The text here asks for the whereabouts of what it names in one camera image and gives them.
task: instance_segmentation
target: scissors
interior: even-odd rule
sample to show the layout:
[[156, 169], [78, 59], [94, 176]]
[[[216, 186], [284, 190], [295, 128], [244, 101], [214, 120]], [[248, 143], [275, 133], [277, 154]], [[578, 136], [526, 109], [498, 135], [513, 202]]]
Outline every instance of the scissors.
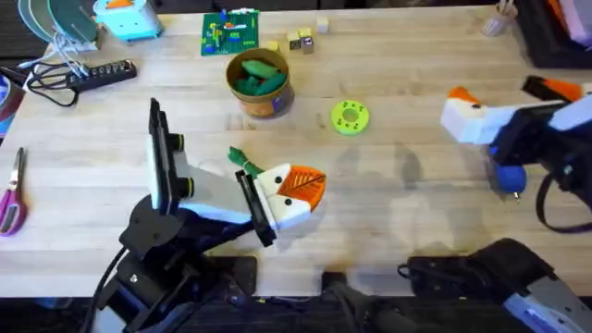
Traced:
[[0, 202], [0, 236], [10, 236], [19, 231], [22, 222], [27, 216], [27, 206], [20, 196], [20, 184], [22, 181], [25, 150], [20, 147], [6, 192]]

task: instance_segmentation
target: wooden table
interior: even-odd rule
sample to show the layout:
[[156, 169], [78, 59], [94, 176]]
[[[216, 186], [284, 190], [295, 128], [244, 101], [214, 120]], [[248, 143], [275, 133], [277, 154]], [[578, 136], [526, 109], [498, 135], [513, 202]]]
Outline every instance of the wooden table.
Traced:
[[[25, 98], [0, 149], [8, 179], [15, 152], [29, 161], [24, 191], [30, 214], [21, 232], [0, 240], [0, 296], [89, 296], [120, 247], [134, 204], [147, 193], [144, 139], [150, 97], [184, 133], [190, 162], [236, 170], [230, 145], [261, 167], [283, 162], [327, 173], [327, 191], [312, 218], [261, 249], [254, 235], [215, 253], [259, 258], [260, 295], [310, 295], [321, 273], [341, 269], [354, 287], [410, 294], [396, 266], [412, 253], [471, 253], [512, 237], [549, 261], [578, 294], [592, 294], [591, 234], [543, 228], [534, 196], [544, 174], [530, 167], [520, 204], [502, 202], [486, 181], [478, 147], [455, 143], [440, 127], [448, 90], [464, 85], [491, 105], [532, 102], [519, 91], [527, 74], [574, 82], [589, 71], [542, 71], [521, 58], [515, 33], [480, 34], [492, 7], [270, 12], [261, 44], [279, 40], [296, 100], [280, 118], [247, 117], [224, 77], [231, 56], [200, 56], [201, 15], [162, 16], [159, 40], [131, 46], [109, 41], [91, 64], [132, 58], [139, 77], [84, 92], [72, 108], [33, 94]], [[285, 31], [328, 16], [330, 34], [314, 37], [312, 55], [288, 51]], [[371, 111], [368, 128], [346, 137], [329, 122], [343, 99]], [[585, 221], [569, 194], [549, 194], [549, 220]]]

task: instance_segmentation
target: orange object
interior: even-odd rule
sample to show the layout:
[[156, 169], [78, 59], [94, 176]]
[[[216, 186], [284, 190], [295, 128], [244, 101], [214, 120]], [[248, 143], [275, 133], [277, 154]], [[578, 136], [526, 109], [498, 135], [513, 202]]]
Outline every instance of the orange object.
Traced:
[[553, 14], [555, 14], [555, 18], [559, 20], [559, 23], [563, 26], [565, 31], [567, 30], [567, 22], [565, 21], [565, 16], [563, 15], [563, 9], [561, 8], [561, 3], [559, 0], [547, 0], [549, 6], [553, 9]]
[[467, 91], [464, 87], [452, 88], [452, 90], [448, 94], [448, 98], [458, 98], [458, 99], [462, 99], [463, 101], [467, 101], [467, 102], [471, 102], [471, 103], [475, 103], [475, 104], [479, 104], [479, 105], [481, 104], [481, 102], [479, 102], [478, 99], [474, 98], [469, 93], [469, 91]]
[[107, 9], [133, 6], [133, 0], [111, 0], [107, 3]]
[[304, 200], [311, 205], [311, 212], [318, 206], [325, 192], [327, 176], [308, 166], [291, 166], [290, 173], [277, 194]]
[[543, 79], [543, 84], [572, 102], [584, 97], [584, 91], [579, 84], [554, 79]]

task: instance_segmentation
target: green lego plate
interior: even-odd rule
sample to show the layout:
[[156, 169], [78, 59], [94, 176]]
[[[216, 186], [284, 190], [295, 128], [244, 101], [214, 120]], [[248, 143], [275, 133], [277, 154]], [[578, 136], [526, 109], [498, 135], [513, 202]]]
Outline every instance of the green lego plate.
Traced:
[[[226, 23], [245, 25], [244, 29], [225, 30]], [[219, 45], [212, 27], [221, 31]], [[220, 13], [203, 15], [202, 56], [231, 55], [259, 47], [259, 13], [227, 14], [222, 20]]]

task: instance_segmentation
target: power strip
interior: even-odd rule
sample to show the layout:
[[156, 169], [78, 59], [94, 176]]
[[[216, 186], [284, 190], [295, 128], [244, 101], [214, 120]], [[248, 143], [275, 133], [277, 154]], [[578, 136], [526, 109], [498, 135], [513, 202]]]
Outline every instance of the power strip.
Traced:
[[95, 68], [89, 68], [89, 76], [79, 78], [74, 73], [66, 75], [68, 88], [79, 93], [96, 89], [109, 84], [129, 80], [138, 76], [135, 65], [131, 60], [120, 60], [104, 64]]

